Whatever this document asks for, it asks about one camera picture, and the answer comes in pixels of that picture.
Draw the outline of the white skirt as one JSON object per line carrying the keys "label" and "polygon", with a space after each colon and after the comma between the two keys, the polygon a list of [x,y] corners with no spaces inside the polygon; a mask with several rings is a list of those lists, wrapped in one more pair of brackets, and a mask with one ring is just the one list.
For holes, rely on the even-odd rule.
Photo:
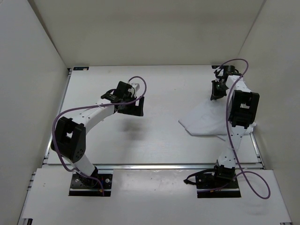
{"label": "white skirt", "polygon": [[179,119],[179,123],[192,136],[217,136],[227,140],[225,125],[226,100],[205,100]]}

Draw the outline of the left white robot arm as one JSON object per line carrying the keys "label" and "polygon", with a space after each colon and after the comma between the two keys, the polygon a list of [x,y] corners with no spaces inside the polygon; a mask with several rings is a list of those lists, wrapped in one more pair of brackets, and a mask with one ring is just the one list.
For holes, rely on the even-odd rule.
{"label": "left white robot arm", "polygon": [[98,123],[115,113],[142,117],[144,95],[137,96],[139,88],[138,83],[119,82],[115,89],[103,94],[94,105],[78,107],[78,115],[70,118],[65,116],[75,111],[74,108],[61,112],[55,118],[51,148],[57,153],[63,167],[68,172],[77,172],[86,186],[100,183],[98,169],[85,154],[86,135]]}

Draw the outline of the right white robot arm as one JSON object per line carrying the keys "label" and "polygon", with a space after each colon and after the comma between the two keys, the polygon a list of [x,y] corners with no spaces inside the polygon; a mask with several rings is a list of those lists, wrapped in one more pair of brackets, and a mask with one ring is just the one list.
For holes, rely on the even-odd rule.
{"label": "right white robot arm", "polygon": [[216,161],[210,183],[222,187],[234,179],[236,155],[246,131],[255,121],[260,95],[252,92],[244,83],[235,66],[219,66],[212,81],[211,100],[227,97],[225,104],[225,128],[228,147]]}

